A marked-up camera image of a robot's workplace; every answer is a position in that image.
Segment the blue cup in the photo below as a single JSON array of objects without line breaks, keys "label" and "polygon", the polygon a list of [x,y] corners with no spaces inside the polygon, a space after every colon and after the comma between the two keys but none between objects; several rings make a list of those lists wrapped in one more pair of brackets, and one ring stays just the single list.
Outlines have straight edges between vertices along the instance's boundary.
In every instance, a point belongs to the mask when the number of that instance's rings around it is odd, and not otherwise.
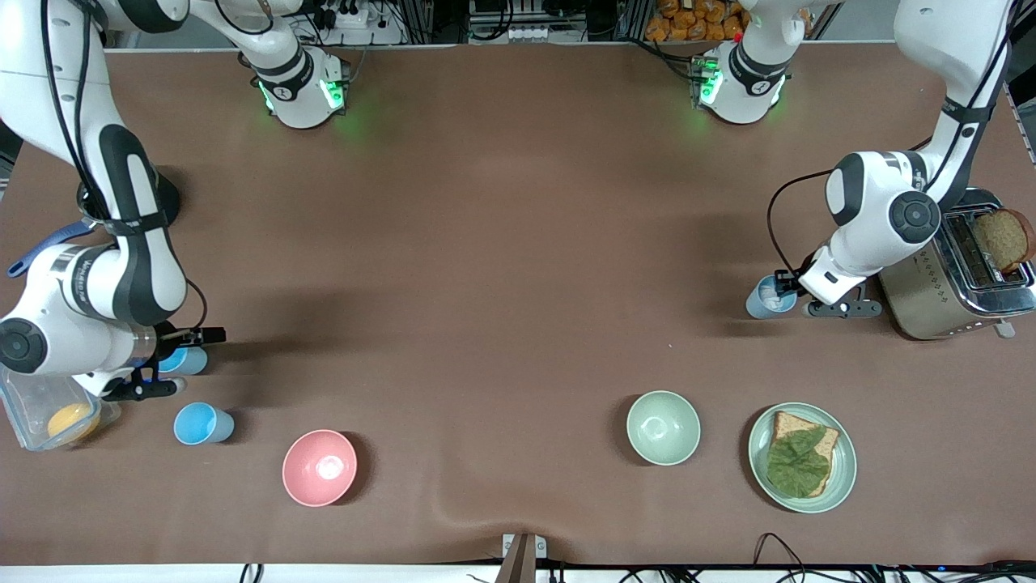
[{"label": "blue cup", "polygon": [[232,433],[234,418],[207,403],[192,403],[173,421],[173,435],[183,445],[219,443]]},{"label": "blue cup", "polygon": [[200,347],[179,348],[159,362],[159,373],[188,377],[197,375],[208,365],[208,355]]},{"label": "blue cup", "polygon": [[764,276],[752,289],[745,300],[745,310],[756,320],[776,318],[795,308],[799,300],[795,294],[777,297],[777,278],[772,274]]}]

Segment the silver toaster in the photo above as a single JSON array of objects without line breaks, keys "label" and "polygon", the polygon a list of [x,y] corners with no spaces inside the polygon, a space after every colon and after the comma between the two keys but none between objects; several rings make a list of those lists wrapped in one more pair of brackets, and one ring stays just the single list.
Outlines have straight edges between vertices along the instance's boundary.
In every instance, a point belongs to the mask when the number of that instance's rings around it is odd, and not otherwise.
[{"label": "silver toaster", "polygon": [[975,236],[975,218],[1000,207],[992,193],[968,188],[924,247],[882,269],[888,305],[905,334],[933,341],[992,328],[1010,339],[1008,320],[1036,310],[1032,263],[1002,273]]}]

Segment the pink bowl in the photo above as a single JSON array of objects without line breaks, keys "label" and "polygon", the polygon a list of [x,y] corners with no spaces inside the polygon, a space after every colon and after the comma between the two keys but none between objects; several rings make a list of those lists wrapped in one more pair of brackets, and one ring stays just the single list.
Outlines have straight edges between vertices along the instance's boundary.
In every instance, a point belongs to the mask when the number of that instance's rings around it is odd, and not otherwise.
[{"label": "pink bowl", "polygon": [[288,449],[281,478],[295,502],[326,506],[341,498],[356,478],[356,450],[338,432],[310,432]]}]

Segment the plate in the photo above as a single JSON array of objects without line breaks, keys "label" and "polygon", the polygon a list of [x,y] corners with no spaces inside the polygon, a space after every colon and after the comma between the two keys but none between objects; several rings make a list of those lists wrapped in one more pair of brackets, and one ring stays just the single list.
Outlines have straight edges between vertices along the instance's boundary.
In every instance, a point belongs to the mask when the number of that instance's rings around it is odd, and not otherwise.
[{"label": "plate", "polygon": [[[816,498],[793,498],[771,486],[767,478],[767,454],[770,451],[770,440],[774,435],[774,418],[778,411],[834,428],[841,434],[835,442],[835,449],[831,456],[831,477],[828,478],[827,488]],[[853,448],[853,440],[848,438],[845,428],[827,411],[805,403],[775,405],[759,415],[748,436],[748,463],[752,466],[755,480],[775,502],[790,511],[807,515],[826,513],[841,504],[856,484],[856,449]]]}]

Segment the plastic container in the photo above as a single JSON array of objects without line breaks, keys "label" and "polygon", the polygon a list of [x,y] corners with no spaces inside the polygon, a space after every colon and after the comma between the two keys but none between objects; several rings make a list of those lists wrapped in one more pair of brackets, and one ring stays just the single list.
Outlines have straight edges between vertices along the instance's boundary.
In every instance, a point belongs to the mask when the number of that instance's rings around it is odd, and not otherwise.
[{"label": "plastic container", "polygon": [[108,426],[119,406],[86,392],[69,377],[32,377],[0,366],[0,399],[22,447],[44,451]]}]

